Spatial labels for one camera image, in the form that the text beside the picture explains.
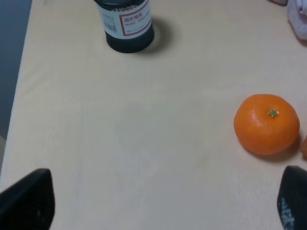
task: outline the bottle label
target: bottle label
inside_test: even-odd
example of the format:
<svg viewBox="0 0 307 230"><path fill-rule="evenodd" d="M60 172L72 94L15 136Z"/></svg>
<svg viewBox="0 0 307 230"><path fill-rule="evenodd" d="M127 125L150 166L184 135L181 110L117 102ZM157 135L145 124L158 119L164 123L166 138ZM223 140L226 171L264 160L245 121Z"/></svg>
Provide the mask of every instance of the bottle label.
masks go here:
<svg viewBox="0 0 307 230"><path fill-rule="evenodd" d="M105 31L115 38L138 37L145 33L152 23L149 0L145 0L138 7L124 12L108 11L99 5L97 6Z"/></svg>

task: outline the table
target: table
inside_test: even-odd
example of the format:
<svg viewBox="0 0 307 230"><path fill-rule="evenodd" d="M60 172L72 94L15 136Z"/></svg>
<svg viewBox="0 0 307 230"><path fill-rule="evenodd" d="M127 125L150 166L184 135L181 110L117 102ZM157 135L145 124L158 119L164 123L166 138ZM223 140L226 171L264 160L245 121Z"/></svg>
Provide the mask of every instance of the table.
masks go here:
<svg viewBox="0 0 307 230"><path fill-rule="evenodd" d="M307 132L306 44L285 11L153 0L155 44L121 54L94 2L33 0L0 189L50 168L52 230L282 229L283 170L306 163L246 153L233 117L277 94Z"/></svg>

